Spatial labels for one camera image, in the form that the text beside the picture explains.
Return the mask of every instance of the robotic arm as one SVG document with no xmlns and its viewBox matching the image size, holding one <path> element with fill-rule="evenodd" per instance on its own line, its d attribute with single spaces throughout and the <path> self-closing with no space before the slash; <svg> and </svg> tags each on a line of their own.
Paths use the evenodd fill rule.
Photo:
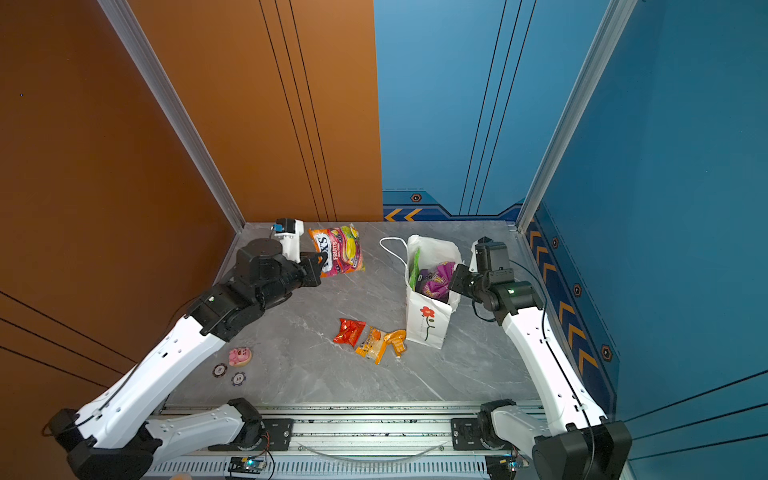
<svg viewBox="0 0 768 480">
<path fill-rule="evenodd" d="M 541 397 L 547 422 L 511 400 L 486 403 L 478 414 L 483 442 L 513 444 L 532 458 L 541 480 L 615 480 L 632 438 L 623 422 L 609 422 L 554 337 L 545 305 L 529 282 L 515 281 L 507 246 L 483 237 L 470 266 L 458 265 L 449 288 L 481 303 L 520 352 Z"/>
<path fill-rule="evenodd" d="M 149 420 L 160 402 L 203 360 L 302 286 L 319 286 L 327 253 L 300 253 L 300 220 L 280 219 L 271 238 L 237 251 L 227 278 L 200 295 L 174 328 L 130 372 L 78 411 L 48 423 L 80 480 L 138 480 L 152 466 L 209 445 L 244 448 L 263 425 L 245 399 L 197 415 Z"/>
</svg>

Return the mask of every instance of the blue wall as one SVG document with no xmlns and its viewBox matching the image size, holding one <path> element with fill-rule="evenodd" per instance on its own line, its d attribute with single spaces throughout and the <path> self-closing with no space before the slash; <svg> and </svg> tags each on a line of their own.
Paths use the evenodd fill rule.
<svg viewBox="0 0 768 480">
<path fill-rule="evenodd" d="M 768 368 L 768 3 L 639 1 L 545 195 L 632 419 Z M 768 375 L 628 422 L 768 402 Z M 639 479 L 765 478 L 768 407 L 638 439 Z"/>
<path fill-rule="evenodd" d="M 454 215 L 496 215 L 519 202 L 607 0 L 374 5 L 384 189 L 425 191 Z"/>
</svg>

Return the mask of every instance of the bag handle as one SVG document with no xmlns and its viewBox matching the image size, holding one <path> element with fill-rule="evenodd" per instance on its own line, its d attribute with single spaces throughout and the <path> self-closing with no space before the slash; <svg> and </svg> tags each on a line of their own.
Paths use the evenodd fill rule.
<svg viewBox="0 0 768 480">
<path fill-rule="evenodd" d="M 408 251 L 408 244 L 406 243 L 406 241 L 405 241 L 405 240 L 403 240 L 403 239 L 402 239 L 402 238 L 400 238 L 400 237 L 384 237 L 384 238 L 382 238 L 381 240 L 379 240 L 379 245 L 381 245 L 381 248 L 383 248 L 384 250 L 386 250 L 386 251 L 390 252 L 392 255 L 394 255 L 395 257 L 397 257 L 397 258 L 398 258 L 398 259 L 399 259 L 399 260 L 402 262 L 402 264 L 406 266 L 406 269 L 408 269 L 408 263 L 407 263 L 405 260 L 403 260 L 403 259 L 400 257 L 400 255 L 398 255 L 397 253 L 395 253 L 395 252 L 391 251 L 389 248 L 387 248 L 387 247 L 384 247 L 384 244 L 382 243 L 384 240 L 400 240 L 400 241 L 402 242 L 402 245 L 403 245 L 403 246 L 406 248 L 406 252 L 407 252 L 407 251 Z"/>
</svg>

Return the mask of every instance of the pink toy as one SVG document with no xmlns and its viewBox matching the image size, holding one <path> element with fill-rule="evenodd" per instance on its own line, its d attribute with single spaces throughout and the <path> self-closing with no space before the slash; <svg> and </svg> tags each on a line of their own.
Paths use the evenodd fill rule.
<svg viewBox="0 0 768 480">
<path fill-rule="evenodd" d="M 230 350 L 230 365 L 231 366 L 245 366 L 250 362 L 251 354 L 250 349 L 245 346 L 241 346 L 239 349 Z"/>
</svg>

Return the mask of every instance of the blue poker chip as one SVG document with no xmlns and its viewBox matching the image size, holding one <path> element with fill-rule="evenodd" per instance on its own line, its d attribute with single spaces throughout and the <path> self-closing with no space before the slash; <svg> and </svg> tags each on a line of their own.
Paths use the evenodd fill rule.
<svg viewBox="0 0 768 480">
<path fill-rule="evenodd" d="M 220 363 L 216 365 L 212 373 L 216 378 L 224 376 L 224 373 L 227 373 L 227 364 Z"/>
<path fill-rule="evenodd" d="M 235 373 L 235 376 L 232 377 L 232 385 L 233 386 L 241 386 L 245 383 L 245 373 L 238 372 Z"/>
</svg>

